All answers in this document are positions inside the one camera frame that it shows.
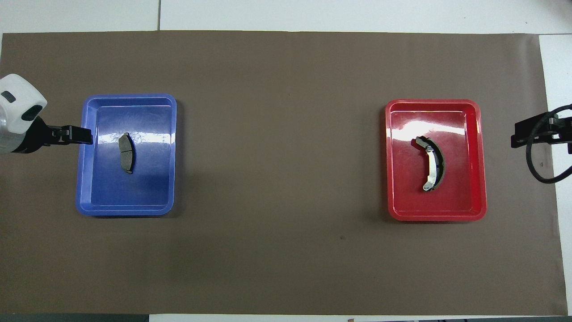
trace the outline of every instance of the black cable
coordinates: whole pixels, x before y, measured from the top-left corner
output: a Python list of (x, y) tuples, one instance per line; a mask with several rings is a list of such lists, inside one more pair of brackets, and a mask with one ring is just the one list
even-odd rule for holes
[(540, 181), (542, 183), (556, 183), (562, 179), (565, 179), (566, 177), (568, 177), (569, 175), (572, 174), (572, 166), (570, 166), (563, 173), (561, 173), (561, 174), (559, 174), (553, 178), (544, 178), (543, 176), (539, 175), (538, 172), (536, 171), (536, 169), (534, 168), (533, 157), (532, 157), (532, 148), (533, 148), (534, 139), (537, 136), (537, 133), (538, 133), (538, 130), (540, 129), (540, 127), (543, 126), (544, 123), (548, 122), (549, 118), (551, 118), (554, 115), (556, 115), (557, 113), (560, 113), (560, 112), (567, 110), (567, 109), (572, 109), (572, 104), (561, 106), (561, 107), (559, 107), (559, 108), (557, 108), (551, 112), (548, 112), (544, 116), (542, 116), (542, 118), (540, 120), (538, 120), (538, 122), (534, 125), (532, 131), (530, 132), (529, 138), (526, 141), (526, 164), (529, 167), (530, 173), (532, 173), (533, 176), (538, 181)]

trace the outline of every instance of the metal bracket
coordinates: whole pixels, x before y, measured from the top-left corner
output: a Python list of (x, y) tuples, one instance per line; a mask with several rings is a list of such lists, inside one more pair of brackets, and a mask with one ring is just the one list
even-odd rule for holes
[(415, 138), (415, 143), (425, 149), (429, 158), (429, 174), (427, 175), (427, 182), (423, 185), (423, 191), (434, 190), (445, 175), (445, 158), (443, 153), (437, 143), (430, 138), (418, 136)]

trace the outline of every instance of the white table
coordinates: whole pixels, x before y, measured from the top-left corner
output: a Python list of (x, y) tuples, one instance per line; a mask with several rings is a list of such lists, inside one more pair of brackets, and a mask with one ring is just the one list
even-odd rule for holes
[[(0, 0), (0, 40), (2, 33), (131, 30), (539, 34), (549, 109), (572, 103), (570, 0)], [(553, 153), (555, 172), (572, 164), (565, 144), (553, 146)], [(556, 184), (567, 303), (572, 312), (570, 191), (572, 178)], [(150, 320), (341, 322), (468, 317), (472, 316), (151, 315)]]

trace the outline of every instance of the white surface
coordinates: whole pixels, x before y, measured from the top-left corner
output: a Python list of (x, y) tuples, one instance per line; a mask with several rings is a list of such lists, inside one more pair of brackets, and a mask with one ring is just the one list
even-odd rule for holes
[[(159, 0), (0, 0), (0, 41), (2, 33), (156, 30), (158, 7)], [(572, 33), (571, 0), (161, 0), (160, 15), (161, 30)], [(572, 35), (541, 36), (541, 51), (549, 108), (572, 103)], [(553, 151), (555, 172), (572, 164), (565, 146)], [(570, 284), (566, 288), (568, 310), (572, 312), (570, 191), (572, 178), (557, 184), (564, 271)], [(361, 322), (437, 317), (151, 315), (150, 320), (342, 322), (349, 318)]]
[(572, 33), (570, 0), (162, 0), (161, 30)]
[(157, 30), (158, 14), (159, 0), (0, 0), (0, 51), (2, 33)]
[[(544, 78), (546, 83), (546, 99), (549, 110), (572, 104), (572, 35), (540, 36), (540, 49)], [(571, 111), (562, 112), (562, 116), (572, 116)], [(568, 154), (566, 144), (552, 146), (554, 174), (559, 174), (572, 165), (572, 156)], [(558, 206), (558, 226), (562, 245), (562, 261), (568, 314), (572, 313), (572, 177), (556, 184)]]

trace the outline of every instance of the blue tray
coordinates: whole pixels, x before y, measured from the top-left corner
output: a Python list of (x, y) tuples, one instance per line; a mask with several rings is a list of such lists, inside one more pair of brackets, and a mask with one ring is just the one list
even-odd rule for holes
[[(93, 145), (80, 146), (76, 206), (89, 216), (157, 216), (173, 207), (177, 103), (169, 94), (94, 95), (82, 127)], [(118, 139), (128, 132), (135, 163), (127, 174)]]

